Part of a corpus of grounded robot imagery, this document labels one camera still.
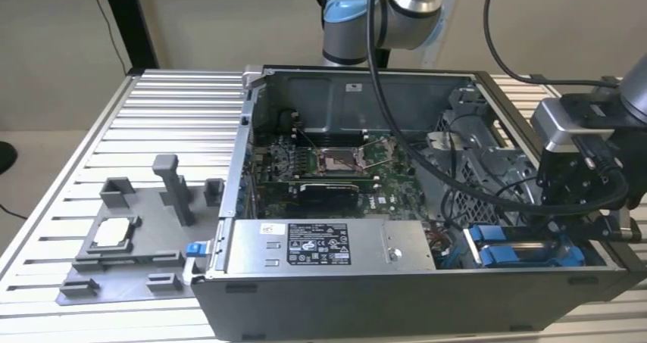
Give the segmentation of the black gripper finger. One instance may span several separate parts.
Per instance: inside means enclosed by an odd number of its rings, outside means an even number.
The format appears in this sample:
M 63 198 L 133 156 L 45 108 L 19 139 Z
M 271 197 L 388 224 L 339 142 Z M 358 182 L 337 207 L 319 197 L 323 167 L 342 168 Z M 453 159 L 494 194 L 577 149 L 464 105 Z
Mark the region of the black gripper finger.
M 588 215 L 586 238 L 602 242 L 645 242 L 641 231 L 629 209 L 601 211 Z

